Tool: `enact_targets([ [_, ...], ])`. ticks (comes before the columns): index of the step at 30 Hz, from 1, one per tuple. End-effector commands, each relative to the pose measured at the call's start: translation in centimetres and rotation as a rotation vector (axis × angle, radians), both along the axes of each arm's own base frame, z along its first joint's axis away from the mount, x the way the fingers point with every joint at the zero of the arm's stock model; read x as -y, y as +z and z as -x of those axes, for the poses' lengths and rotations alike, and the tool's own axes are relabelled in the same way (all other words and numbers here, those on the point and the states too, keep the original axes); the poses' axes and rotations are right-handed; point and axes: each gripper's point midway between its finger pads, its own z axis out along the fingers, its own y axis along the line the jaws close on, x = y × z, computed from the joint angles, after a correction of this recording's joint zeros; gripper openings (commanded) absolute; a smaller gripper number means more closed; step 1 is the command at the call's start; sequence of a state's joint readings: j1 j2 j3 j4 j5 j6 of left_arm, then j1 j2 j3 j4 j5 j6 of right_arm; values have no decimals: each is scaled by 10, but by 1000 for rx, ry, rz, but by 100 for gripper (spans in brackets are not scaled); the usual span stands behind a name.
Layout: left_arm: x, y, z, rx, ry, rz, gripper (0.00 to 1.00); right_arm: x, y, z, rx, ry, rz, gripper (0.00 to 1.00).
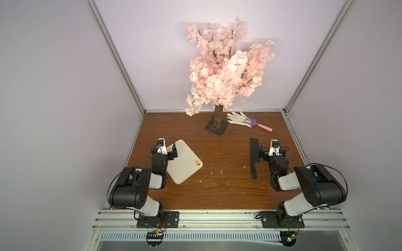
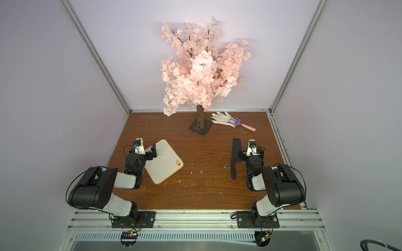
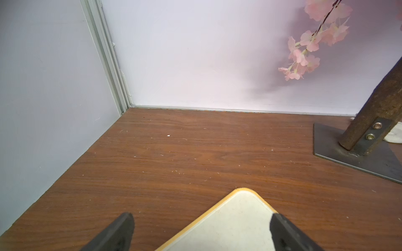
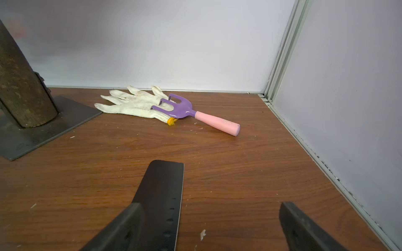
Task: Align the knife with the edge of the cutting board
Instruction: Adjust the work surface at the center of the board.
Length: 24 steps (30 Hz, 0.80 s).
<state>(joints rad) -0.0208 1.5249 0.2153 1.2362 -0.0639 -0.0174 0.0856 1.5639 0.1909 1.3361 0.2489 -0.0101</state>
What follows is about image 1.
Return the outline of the cream cutting board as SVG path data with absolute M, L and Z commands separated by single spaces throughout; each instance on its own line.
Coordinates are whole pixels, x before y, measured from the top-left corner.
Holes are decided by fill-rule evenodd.
M 182 184 L 203 167 L 201 159 L 182 139 L 175 142 L 178 156 L 169 160 L 167 173 L 177 185 Z

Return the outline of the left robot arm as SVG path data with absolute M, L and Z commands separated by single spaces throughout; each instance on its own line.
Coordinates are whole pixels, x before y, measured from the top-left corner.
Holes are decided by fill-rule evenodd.
M 152 199 L 151 189 L 161 190 L 167 183 L 168 162 L 178 157 L 176 145 L 167 150 L 164 139 L 159 139 L 151 148 L 151 167 L 125 167 L 111 182 L 107 202 L 113 208 L 131 209 L 144 224 L 165 220 L 163 204 Z

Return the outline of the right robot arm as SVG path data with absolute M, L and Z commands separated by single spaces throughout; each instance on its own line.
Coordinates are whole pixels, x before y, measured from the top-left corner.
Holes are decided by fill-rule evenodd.
M 316 208 L 334 206 L 346 201 L 349 187 L 347 182 L 342 186 L 330 173 L 330 166 L 310 163 L 296 166 L 289 171 L 289 161 L 286 149 L 280 147 L 277 141 L 265 151 L 259 146 L 256 156 L 269 164 L 270 182 L 277 192 L 301 189 L 297 196 L 279 203 L 273 217 L 280 227 L 298 226 L 303 214 Z

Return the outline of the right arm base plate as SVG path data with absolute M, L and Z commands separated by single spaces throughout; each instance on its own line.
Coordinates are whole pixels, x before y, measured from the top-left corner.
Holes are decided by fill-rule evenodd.
M 261 211 L 255 216 L 260 220 L 263 228 L 304 228 L 305 224 L 301 216 L 280 215 L 276 211 Z

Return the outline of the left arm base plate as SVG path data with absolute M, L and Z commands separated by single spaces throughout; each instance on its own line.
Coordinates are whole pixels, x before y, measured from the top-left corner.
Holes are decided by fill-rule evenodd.
M 178 211 L 163 211 L 157 216 L 140 215 L 137 228 L 178 228 L 180 213 Z

